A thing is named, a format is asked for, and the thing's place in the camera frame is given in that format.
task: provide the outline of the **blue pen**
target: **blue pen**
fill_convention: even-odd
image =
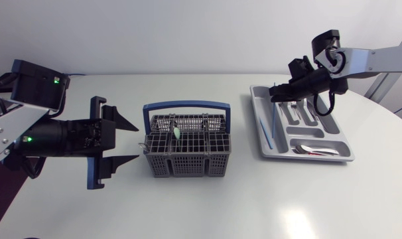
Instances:
[[[261,128],[263,129],[263,133],[264,133],[265,136],[266,136],[267,143],[269,144],[269,148],[270,148],[270,149],[273,149],[273,146],[272,146],[272,139],[270,138],[269,134],[267,133],[266,128],[265,128],[265,126],[263,125],[263,122],[261,121],[261,118],[259,118],[259,120],[260,120]]]

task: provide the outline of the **green led light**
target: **green led light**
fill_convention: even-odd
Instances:
[[[23,137],[23,142],[30,142],[30,141],[32,141],[32,140],[33,140],[32,137],[29,137],[29,136],[24,136],[24,137]]]

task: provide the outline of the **gray plastic basket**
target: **gray plastic basket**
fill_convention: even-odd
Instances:
[[[216,108],[226,115],[155,115],[149,111],[176,107]],[[223,177],[226,173],[230,141],[230,105],[206,101],[174,101],[147,104],[144,154],[154,177]],[[180,130],[180,139],[174,128]]]

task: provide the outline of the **cutlery tray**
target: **cutlery tray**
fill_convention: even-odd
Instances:
[[[261,154],[264,157],[345,162],[354,160],[354,154],[338,123],[332,114],[327,116],[316,114],[313,97],[298,101],[295,107],[290,102],[272,103],[269,95],[270,87],[250,86]],[[328,110],[320,96],[317,104],[320,112]],[[275,117],[273,117],[273,107],[275,107]],[[265,133],[269,134],[272,149]],[[339,154],[304,154],[296,149],[297,145],[334,149]]]

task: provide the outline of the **green spoon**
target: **green spoon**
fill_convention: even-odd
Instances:
[[[174,136],[177,139],[177,145],[180,148],[180,129],[178,127],[174,127],[173,129]]]

